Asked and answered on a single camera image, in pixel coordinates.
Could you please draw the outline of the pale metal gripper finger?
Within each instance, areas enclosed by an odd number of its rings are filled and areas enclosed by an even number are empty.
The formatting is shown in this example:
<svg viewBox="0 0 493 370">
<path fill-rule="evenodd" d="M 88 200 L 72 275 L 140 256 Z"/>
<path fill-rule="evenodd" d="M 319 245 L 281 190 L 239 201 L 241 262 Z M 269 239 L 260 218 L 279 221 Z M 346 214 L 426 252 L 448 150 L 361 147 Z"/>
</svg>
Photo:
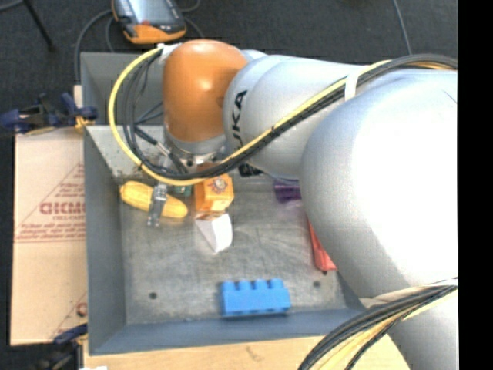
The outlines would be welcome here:
<svg viewBox="0 0 493 370">
<path fill-rule="evenodd" d="M 153 226 L 159 226 L 163 208 L 167 202 L 167 185 L 156 185 L 153 190 Z"/>
<path fill-rule="evenodd" d="M 158 226 L 160 218 L 160 188 L 154 186 L 149 201 L 148 226 Z"/>
</svg>

